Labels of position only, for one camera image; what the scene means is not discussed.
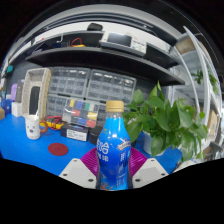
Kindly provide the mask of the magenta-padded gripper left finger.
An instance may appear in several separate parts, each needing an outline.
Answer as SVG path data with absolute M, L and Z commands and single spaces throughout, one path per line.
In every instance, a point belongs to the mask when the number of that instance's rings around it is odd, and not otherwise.
M 100 168 L 97 149 L 91 149 L 80 159 L 73 158 L 60 173 L 60 177 L 84 188 L 98 189 Z

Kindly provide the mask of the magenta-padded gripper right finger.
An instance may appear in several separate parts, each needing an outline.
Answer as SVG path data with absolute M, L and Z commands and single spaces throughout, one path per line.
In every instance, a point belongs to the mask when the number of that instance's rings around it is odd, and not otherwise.
M 128 188 L 146 186 L 166 177 L 168 173 L 155 158 L 147 158 L 135 148 L 131 148 L 128 168 Z

